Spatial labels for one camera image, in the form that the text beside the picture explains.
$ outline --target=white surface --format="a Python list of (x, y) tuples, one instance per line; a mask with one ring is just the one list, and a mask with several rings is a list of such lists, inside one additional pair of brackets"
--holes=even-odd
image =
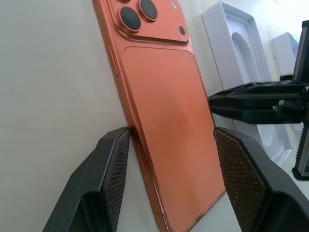
[[(215, 2), (181, 0), (209, 95), (223, 88), (200, 14)], [(279, 26), (290, 30), (279, 25), (277, 4), (228, 2), (255, 17), (278, 76), (269, 41), (282, 34)], [(277, 30), (269, 24), (274, 12)], [(40, 232), (70, 174), (101, 136), (126, 121), (90, 0), (1, 0), (0, 29), (0, 231)], [(130, 147), (118, 232), (157, 231)], [(227, 196), (192, 231), (240, 232)]]
[[(219, 2), (202, 17), (224, 89), (272, 81), (259, 31), (250, 14)], [(237, 131), (257, 139), (279, 166), (292, 151), (285, 126), (233, 123)]]

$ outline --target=white table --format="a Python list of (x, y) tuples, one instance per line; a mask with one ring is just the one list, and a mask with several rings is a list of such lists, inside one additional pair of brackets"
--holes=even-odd
[[(216, 1), (181, 0), (209, 95), (222, 85), (200, 14)], [(269, 39), (280, 31), (263, 12), (276, 3), (266, 1), (227, 2), (256, 17), (277, 76)], [(0, 231), (40, 232), (70, 174), (126, 125), (91, 0), (1, 0), (0, 73)], [(132, 146), (118, 228), (158, 231)], [(224, 196), (192, 231), (226, 230), (240, 228)]]

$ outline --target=smartphone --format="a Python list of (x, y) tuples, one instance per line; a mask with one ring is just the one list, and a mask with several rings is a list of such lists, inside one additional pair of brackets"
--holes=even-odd
[(214, 122), (180, 4), (93, 0), (161, 232), (187, 232), (225, 194)]

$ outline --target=black plastic mount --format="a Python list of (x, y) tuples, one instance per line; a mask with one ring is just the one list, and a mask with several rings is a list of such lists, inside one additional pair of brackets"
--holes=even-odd
[(129, 128), (123, 127), (99, 140), (69, 178), (43, 232), (113, 232), (102, 185), (117, 145), (125, 141), (128, 149), (129, 138)]
[(309, 92), (293, 81), (252, 82), (209, 97), (215, 114), (250, 124), (300, 123)]
[(304, 181), (304, 180), (308, 181), (309, 180), (309, 177), (301, 176), (301, 174), (298, 172), (296, 167), (294, 167), (292, 169), (292, 173), (293, 173), (293, 176), (295, 177), (296, 180), (302, 180), (302, 181)]
[[(309, 201), (306, 196), (297, 187), (290, 176), (277, 166), (266, 154), (260, 144), (253, 138), (229, 129), (216, 128), (229, 139), (237, 141), (243, 152), (243, 156), (248, 157), (250, 163), (258, 171), (258, 175), (266, 184), (268, 194), (261, 210), (256, 215), (254, 228), (247, 231), (255, 232), (291, 232), (307, 231), (309, 228)], [(227, 176), (225, 184), (232, 177)], [(254, 186), (254, 183), (246, 183), (248, 186)], [(239, 191), (254, 191), (254, 188), (243, 186)], [(251, 207), (251, 202), (247, 199), (239, 199), (238, 202), (247, 202), (247, 207)]]
[(309, 21), (302, 24), (293, 80), (309, 83)]

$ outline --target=volume button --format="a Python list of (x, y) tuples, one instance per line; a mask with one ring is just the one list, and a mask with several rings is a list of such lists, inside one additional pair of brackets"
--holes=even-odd
[(113, 53), (112, 47), (110, 45), (108, 45), (108, 52), (110, 54), (111, 67), (112, 67), (114, 73), (116, 74), (116, 76), (118, 76), (119, 75), (119, 69), (117, 67), (116, 60), (115, 60), (115, 57), (114, 57), (114, 53)]
[(137, 153), (139, 161), (140, 161), (140, 168), (141, 168), (142, 172), (144, 173), (144, 175), (147, 175), (148, 172), (147, 172), (146, 163), (145, 163), (144, 156), (141, 152), (139, 144), (136, 144), (136, 153)]

